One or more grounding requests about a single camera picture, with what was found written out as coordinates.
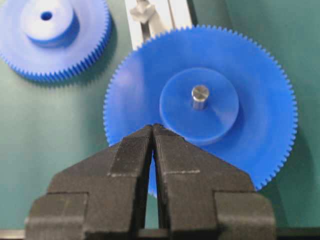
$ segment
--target green surface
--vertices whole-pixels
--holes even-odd
[[[110,43],[102,58],[72,82],[32,83],[0,60],[0,229],[22,228],[32,201],[45,192],[54,173],[108,146],[104,95],[131,42],[124,1],[107,3],[113,18]],[[220,10],[221,0],[193,1],[199,24],[232,24],[266,47],[283,65],[298,101],[299,128],[291,157],[261,192],[271,199],[279,226],[318,226],[320,1],[229,0],[227,7],[231,21]],[[152,196],[147,227],[157,227]]]

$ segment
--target black jaws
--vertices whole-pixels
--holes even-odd
[[[152,153],[163,230],[142,231]],[[248,174],[155,124],[55,175],[25,238],[273,240],[276,228]]]

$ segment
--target plastic spur gear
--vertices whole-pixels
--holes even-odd
[[[0,55],[27,79],[61,81],[97,61],[111,28],[105,0],[7,0],[0,9]]]
[[[110,145],[160,123],[247,172],[259,190],[292,150],[297,110],[290,81],[265,49],[237,32],[197,26],[132,52],[109,84],[103,117]],[[151,170],[151,193],[155,178]]]

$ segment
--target gear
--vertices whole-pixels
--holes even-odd
[[[193,107],[194,94],[207,98],[204,109]],[[277,61],[215,26],[174,30],[132,52],[111,79],[103,118],[110,145],[160,123],[247,172],[257,190],[284,165],[298,127],[294,91]],[[154,171],[150,177],[155,192]]]
[[[0,9],[0,55],[27,79],[62,81],[97,61],[111,25],[105,0],[7,0]]]

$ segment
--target metal shaft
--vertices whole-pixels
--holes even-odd
[[[197,85],[192,89],[192,107],[195,110],[203,110],[207,106],[209,89],[205,85]]]

